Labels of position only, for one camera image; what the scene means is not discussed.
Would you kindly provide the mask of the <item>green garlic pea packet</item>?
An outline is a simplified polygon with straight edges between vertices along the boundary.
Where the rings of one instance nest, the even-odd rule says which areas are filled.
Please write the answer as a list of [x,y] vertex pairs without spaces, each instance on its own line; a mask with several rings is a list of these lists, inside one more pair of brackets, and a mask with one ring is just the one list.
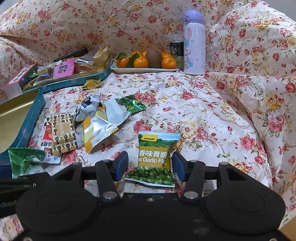
[[147,186],[173,188],[170,154],[181,139],[180,133],[138,132],[138,163],[125,179]]

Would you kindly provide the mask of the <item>green tea snack packet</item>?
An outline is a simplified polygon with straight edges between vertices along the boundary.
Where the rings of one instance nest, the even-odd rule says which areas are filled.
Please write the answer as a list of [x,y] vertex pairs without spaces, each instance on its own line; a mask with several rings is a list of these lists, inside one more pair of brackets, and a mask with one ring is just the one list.
[[31,148],[8,148],[12,178],[43,173],[45,152]]

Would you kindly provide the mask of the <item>yellow silver snack packet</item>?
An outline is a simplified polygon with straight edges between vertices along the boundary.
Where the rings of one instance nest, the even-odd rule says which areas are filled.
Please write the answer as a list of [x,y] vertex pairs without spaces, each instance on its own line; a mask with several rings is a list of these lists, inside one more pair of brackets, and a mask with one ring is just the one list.
[[84,147],[88,153],[112,133],[118,130],[117,125],[107,119],[105,104],[100,106],[82,123]]

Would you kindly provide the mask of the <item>white plain snack packet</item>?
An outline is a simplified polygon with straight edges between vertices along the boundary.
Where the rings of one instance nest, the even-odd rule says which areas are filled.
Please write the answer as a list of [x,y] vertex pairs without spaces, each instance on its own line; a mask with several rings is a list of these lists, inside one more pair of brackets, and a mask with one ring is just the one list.
[[103,103],[106,108],[107,120],[117,127],[122,125],[127,118],[130,117],[130,112],[125,106],[119,104],[116,99],[109,99]]

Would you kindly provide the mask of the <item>red white hawthorn packet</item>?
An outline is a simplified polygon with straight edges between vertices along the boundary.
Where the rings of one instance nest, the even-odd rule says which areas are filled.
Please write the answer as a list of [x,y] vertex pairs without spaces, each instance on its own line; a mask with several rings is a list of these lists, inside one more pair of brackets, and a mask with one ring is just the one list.
[[43,163],[58,165],[61,162],[61,154],[53,155],[52,151],[52,127],[46,121],[44,123],[44,134],[41,139],[40,150],[45,152]]

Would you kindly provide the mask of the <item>gold black heart packet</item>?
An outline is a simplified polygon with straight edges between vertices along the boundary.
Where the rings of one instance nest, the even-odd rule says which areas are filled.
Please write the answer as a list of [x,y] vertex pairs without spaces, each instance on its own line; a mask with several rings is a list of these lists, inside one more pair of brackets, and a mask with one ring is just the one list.
[[81,139],[75,132],[70,113],[58,113],[49,117],[52,130],[51,154],[59,155],[79,148]]

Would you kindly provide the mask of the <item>green Swiss mint candy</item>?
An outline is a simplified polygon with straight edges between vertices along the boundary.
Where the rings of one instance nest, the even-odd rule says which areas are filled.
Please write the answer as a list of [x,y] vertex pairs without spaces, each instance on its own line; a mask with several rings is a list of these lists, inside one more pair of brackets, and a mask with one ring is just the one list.
[[146,106],[135,98],[134,95],[129,95],[117,98],[118,104],[124,106],[131,114],[139,113],[146,109]]

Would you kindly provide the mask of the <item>blue white blueberry packet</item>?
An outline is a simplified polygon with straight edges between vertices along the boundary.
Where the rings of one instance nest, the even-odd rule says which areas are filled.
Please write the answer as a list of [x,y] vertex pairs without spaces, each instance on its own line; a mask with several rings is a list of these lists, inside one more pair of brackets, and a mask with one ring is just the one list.
[[94,113],[100,104],[101,94],[92,94],[86,97],[80,105],[77,106],[75,111],[75,121],[81,122]]

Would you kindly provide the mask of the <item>gold foil candy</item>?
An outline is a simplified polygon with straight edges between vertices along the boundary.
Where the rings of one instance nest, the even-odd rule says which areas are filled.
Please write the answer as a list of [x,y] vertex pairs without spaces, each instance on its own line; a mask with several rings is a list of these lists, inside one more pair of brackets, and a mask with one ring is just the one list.
[[91,90],[101,87],[100,79],[88,79],[85,81],[85,84],[82,86],[83,90]]

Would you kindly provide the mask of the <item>floral sofa cover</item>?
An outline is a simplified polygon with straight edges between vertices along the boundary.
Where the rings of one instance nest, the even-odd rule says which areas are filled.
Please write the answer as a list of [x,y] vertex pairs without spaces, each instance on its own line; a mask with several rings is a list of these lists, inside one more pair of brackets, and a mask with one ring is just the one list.
[[139,131],[179,132],[186,159],[227,162],[280,194],[286,225],[295,217],[295,21],[264,1],[18,1],[1,14],[1,84],[83,47],[164,52],[188,9],[205,19],[205,74],[111,73],[101,99],[133,95],[146,110],[96,153],[74,150],[45,171],[123,151],[134,168]]

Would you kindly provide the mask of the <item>red pink snack box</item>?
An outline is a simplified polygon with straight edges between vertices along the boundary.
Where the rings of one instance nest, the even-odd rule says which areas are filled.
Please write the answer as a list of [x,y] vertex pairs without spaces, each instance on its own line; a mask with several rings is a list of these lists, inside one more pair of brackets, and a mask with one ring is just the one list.
[[25,85],[27,85],[29,80],[29,75],[33,70],[37,71],[37,63],[33,65],[27,65],[22,67],[5,85],[4,92],[7,99],[12,99],[23,93]]

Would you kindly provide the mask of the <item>front left mandarin orange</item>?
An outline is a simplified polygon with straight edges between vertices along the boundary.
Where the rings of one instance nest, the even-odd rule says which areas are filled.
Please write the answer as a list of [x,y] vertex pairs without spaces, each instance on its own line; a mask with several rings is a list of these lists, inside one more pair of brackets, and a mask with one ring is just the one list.
[[126,68],[126,66],[128,65],[129,60],[130,59],[128,57],[124,57],[124,58],[116,60],[117,68]]

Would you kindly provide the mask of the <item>snack-filled teal tin tray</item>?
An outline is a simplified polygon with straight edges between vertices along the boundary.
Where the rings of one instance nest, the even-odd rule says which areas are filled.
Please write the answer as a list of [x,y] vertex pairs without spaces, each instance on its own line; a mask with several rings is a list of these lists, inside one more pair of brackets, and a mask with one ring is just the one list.
[[27,93],[35,89],[39,89],[41,93],[48,93],[67,87],[82,86],[89,79],[100,79],[101,81],[103,81],[110,74],[112,62],[113,59],[109,58],[103,71],[94,70],[85,73],[78,73],[71,76],[44,81],[36,85],[34,85],[35,80],[32,80],[23,88],[23,93]]

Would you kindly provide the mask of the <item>brown kiwi fruit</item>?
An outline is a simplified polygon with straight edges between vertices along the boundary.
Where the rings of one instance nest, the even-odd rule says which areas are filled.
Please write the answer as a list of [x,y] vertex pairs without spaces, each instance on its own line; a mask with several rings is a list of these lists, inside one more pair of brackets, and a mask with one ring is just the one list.
[[145,54],[145,58],[149,63],[149,68],[161,68],[163,56],[160,51],[149,49]]

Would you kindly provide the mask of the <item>purple rabbit thermos bottle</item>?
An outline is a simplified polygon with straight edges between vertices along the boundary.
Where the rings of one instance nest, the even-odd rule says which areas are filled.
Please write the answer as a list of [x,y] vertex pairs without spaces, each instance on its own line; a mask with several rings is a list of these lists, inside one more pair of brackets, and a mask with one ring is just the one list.
[[204,17],[199,11],[187,10],[184,20],[184,72],[203,75],[206,64],[206,32]]

